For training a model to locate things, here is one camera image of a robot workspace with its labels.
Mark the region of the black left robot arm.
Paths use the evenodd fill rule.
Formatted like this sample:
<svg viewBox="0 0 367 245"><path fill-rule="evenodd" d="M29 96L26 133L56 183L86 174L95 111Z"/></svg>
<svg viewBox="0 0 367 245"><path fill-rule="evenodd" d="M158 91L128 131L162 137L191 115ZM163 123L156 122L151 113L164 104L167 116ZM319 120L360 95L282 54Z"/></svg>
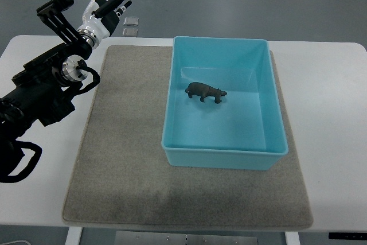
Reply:
<svg viewBox="0 0 367 245"><path fill-rule="evenodd" d="M88 40L65 19L63 11L74 0L51 0L37 9L41 21L51 28L63 43L24 65L13 76L16 88L1 98L1 182L24 180L36 167L42 148L18 138L39 120L44 126L59 122L75 110L72 99L86 93L100 82L99 74L85 61L92 53ZM75 69L93 76L84 87L80 80L66 76L64 62L77 56Z"/></svg>

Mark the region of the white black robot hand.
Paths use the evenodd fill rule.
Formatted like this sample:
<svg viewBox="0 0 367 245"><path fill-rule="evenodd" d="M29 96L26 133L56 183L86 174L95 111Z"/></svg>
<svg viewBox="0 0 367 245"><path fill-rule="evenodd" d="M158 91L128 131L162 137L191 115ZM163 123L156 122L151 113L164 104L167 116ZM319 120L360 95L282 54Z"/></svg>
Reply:
<svg viewBox="0 0 367 245"><path fill-rule="evenodd" d="M91 0L84 10L78 33L92 49L97 48L103 39L113 34L131 4L131 0Z"/></svg>

